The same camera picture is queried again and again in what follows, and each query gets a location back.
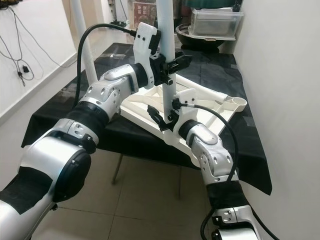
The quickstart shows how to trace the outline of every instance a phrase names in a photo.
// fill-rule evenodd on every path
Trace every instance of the transparent plastic container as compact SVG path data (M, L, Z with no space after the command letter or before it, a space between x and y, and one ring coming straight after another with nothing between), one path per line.
M243 12L232 12L222 9L192 9L189 34L208 38L235 39L235 34L244 15Z

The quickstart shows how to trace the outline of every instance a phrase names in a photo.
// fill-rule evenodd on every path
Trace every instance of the table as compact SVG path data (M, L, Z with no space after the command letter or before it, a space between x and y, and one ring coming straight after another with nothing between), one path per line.
M192 55L190 66L179 72L206 88L223 92L232 97L246 100L242 76L232 54L203 53L183 50ZM130 44L114 43L94 62L98 79L106 71L124 64L133 64L133 49ZM88 88L85 72L81 74L83 96ZM76 79L60 90L39 108L30 118L22 147L31 145L36 139L52 128L71 110L76 89ZM266 194L271 194L267 159L259 138L249 104L244 111L237 112L229 121L239 142L239 178ZM97 148L137 158L195 168L190 157L126 118L117 115L101 134ZM233 141L227 129L220 134L223 145L233 154Z

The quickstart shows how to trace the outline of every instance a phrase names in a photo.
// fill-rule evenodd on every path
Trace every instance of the white plastic base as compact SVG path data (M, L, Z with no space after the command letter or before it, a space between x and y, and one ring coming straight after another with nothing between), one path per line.
M177 92L186 89L196 90L195 104L215 110L227 121L231 119L234 113L243 111L247 105L247 101L241 97L231 97L222 92L210 90L177 74ZM146 129L158 138L164 139L164 133L159 130L158 125L151 119L147 112L148 105L155 107L162 117L164 116L162 86L156 86L149 90L140 89L139 92L128 97L122 102L121 115ZM225 125L216 116L202 109L198 110L196 118L198 122L207 126L217 135L219 135L225 127ZM198 160L192 154L191 149L186 145L185 140L181 138L179 142L173 146L189 155L192 163L199 167Z

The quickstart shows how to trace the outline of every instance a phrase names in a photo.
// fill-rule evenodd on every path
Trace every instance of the tiled floor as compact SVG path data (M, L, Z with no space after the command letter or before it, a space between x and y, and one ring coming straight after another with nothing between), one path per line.
M85 186L50 211L32 240L199 240L208 211L200 171L97 150Z

